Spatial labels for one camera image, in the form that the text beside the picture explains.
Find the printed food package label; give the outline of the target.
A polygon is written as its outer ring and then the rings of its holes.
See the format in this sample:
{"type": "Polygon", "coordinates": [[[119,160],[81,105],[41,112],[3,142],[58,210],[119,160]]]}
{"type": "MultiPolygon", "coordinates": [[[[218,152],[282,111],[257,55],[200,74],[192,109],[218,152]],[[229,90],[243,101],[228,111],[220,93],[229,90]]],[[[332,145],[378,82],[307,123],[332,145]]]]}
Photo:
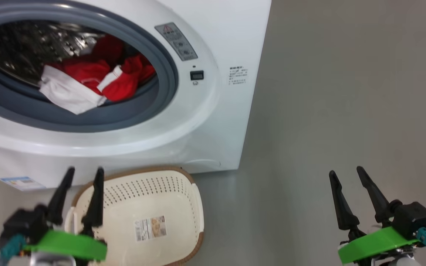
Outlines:
{"type": "Polygon", "coordinates": [[[165,216],[157,216],[135,221],[136,241],[148,241],[167,236],[165,216]]]}

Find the cream perforated laundry basket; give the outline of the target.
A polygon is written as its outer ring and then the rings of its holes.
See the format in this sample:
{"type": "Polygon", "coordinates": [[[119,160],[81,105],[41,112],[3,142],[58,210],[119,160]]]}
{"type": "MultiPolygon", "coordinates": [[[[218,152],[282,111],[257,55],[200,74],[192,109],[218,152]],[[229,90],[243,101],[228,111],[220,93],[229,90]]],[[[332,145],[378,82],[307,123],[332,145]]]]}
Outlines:
{"type": "Polygon", "coordinates": [[[105,261],[88,266],[185,266],[204,235],[199,189],[182,168],[132,170],[104,178],[103,225],[94,236],[108,245],[105,261]],[[165,216],[167,236],[136,241],[135,221],[165,216]]]}

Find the stainless steel washing machine drum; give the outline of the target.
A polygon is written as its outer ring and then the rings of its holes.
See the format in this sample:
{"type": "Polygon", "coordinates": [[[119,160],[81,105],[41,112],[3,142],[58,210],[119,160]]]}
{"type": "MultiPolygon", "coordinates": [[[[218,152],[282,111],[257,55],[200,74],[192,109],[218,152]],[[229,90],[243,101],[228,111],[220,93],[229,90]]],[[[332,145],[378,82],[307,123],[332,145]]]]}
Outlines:
{"type": "Polygon", "coordinates": [[[23,20],[0,25],[0,71],[38,86],[44,66],[91,53],[105,35],[73,23],[23,20]]]}

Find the grey warning sticker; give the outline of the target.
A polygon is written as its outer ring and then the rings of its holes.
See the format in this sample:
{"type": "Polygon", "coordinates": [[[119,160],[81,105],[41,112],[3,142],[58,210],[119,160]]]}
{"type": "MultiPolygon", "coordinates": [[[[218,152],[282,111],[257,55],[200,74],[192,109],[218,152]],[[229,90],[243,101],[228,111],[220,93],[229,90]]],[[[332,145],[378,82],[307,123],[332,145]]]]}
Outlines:
{"type": "Polygon", "coordinates": [[[198,58],[196,51],[175,23],[157,25],[155,29],[171,45],[181,61],[190,61],[198,58]]]}

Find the blue energy label sticker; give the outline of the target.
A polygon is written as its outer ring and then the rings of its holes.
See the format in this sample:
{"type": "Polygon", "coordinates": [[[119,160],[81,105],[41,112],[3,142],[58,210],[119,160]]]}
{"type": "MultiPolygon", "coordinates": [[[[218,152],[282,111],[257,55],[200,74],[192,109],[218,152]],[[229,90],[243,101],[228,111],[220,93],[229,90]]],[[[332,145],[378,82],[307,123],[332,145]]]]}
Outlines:
{"type": "Polygon", "coordinates": [[[4,177],[0,181],[20,190],[20,191],[34,191],[46,189],[46,187],[30,177],[4,177]]]}

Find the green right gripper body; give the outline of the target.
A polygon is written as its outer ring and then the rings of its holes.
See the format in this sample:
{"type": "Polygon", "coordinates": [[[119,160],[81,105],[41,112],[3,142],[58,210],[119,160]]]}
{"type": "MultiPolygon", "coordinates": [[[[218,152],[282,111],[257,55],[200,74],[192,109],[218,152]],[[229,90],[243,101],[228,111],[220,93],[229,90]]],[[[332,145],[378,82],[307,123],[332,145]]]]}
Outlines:
{"type": "Polygon", "coordinates": [[[387,227],[341,245],[338,256],[343,266],[372,266],[374,258],[418,242],[416,238],[408,240],[393,227],[387,227]]]}

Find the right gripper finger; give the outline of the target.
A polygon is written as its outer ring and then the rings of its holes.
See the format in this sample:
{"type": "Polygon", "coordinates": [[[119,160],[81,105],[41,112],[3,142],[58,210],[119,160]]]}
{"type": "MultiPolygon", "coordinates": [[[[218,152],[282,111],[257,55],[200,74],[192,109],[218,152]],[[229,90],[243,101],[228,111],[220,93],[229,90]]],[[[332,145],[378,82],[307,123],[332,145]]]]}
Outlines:
{"type": "Polygon", "coordinates": [[[389,212],[389,201],[362,166],[356,167],[356,170],[361,184],[367,190],[372,202],[375,211],[374,219],[382,226],[391,226],[392,223],[389,219],[392,217],[392,214],[389,212]]]}
{"type": "Polygon", "coordinates": [[[329,172],[330,185],[332,190],[333,202],[336,211],[338,228],[342,231],[348,231],[349,241],[354,241],[365,236],[365,233],[358,228],[360,221],[351,211],[348,202],[342,193],[342,185],[335,171],[329,172]]]}

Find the red and white garment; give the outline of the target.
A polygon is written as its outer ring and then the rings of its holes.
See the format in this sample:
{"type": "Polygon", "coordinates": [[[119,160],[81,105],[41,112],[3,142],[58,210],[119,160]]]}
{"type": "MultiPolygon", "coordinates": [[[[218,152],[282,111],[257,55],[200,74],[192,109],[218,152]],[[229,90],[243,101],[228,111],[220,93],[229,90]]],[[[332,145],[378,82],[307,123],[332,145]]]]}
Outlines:
{"type": "Polygon", "coordinates": [[[156,71],[141,53],[127,55],[126,47],[117,37],[105,35],[89,54],[46,64],[39,91],[51,103],[75,115],[106,101],[131,98],[156,71]]]}

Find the round filter cover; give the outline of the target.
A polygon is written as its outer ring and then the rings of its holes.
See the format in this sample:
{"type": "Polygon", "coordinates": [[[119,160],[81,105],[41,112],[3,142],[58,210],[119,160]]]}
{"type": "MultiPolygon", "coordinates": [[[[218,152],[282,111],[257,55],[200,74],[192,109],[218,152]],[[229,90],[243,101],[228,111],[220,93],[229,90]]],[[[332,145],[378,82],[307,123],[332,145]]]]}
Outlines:
{"type": "Polygon", "coordinates": [[[221,163],[213,159],[195,159],[184,162],[183,166],[194,168],[220,168],[221,163]]]}

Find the white front-load washing machine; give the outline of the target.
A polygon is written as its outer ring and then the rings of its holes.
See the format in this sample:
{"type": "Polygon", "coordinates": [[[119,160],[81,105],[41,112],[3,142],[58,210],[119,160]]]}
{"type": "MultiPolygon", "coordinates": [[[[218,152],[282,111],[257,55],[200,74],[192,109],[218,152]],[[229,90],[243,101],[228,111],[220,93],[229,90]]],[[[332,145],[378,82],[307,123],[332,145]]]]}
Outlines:
{"type": "Polygon", "coordinates": [[[73,166],[75,185],[98,167],[114,174],[173,165],[191,173],[239,167],[267,31],[271,0],[70,0],[134,22],[152,34],[178,70],[176,94],[135,126],[93,133],[49,131],[0,118],[0,178],[30,177],[57,187],[73,166]],[[181,61],[155,26],[173,22],[198,55],[181,61]],[[213,159],[220,168],[185,167],[213,159]]]}

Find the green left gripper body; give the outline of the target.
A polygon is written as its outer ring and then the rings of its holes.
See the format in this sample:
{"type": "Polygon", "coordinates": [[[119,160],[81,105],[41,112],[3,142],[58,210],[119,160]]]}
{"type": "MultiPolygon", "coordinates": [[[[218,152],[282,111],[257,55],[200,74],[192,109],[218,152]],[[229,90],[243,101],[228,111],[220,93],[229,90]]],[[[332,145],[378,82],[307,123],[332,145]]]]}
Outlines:
{"type": "Polygon", "coordinates": [[[99,239],[82,234],[49,230],[35,244],[27,244],[25,252],[45,252],[72,256],[86,261],[105,261],[108,246],[99,239]]]}

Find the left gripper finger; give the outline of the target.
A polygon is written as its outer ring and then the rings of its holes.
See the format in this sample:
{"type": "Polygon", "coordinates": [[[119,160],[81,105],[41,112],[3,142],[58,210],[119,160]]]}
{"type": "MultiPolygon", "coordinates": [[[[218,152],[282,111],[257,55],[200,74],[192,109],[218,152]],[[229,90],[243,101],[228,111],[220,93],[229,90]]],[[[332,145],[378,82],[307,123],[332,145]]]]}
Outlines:
{"type": "Polygon", "coordinates": [[[69,167],[67,169],[64,178],[55,190],[48,204],[46,219],[51,224],[61,225],[63,223],[62,211],[64,209],[67,192],[72,185],[74,173],[74,167],[69,167]]]}
{"type": "Polygon", "coordinates": [[[93,194],[85,216],[82,218],[82,234],[93,237],[94,228],[103,225],[104,215],[104,169],[98,168],[93,180],[93,194]]]}

